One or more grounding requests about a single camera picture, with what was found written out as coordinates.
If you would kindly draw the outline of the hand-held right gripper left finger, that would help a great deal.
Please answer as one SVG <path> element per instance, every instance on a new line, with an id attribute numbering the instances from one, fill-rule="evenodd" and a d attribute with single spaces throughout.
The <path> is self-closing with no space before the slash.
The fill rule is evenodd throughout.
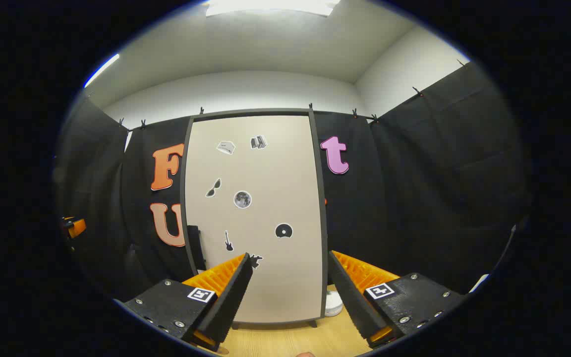
<path id="1" fill-rule="evenodd" d="M 172 340 L 218 351 L 253 273 L 249 253 L 184 282 L 164 279 L 123 303 L 123 310 Z"/>

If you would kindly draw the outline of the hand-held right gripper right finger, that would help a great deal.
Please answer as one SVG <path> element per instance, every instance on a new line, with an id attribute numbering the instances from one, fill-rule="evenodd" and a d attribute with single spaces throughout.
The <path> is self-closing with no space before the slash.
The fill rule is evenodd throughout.
<path id="1" fill-rule="evenodd" d="M 372 349 L 417 334 L 464 300 L 420 273 L 398 276 L 333 250 L 327 262 L 352 323 Z"/>

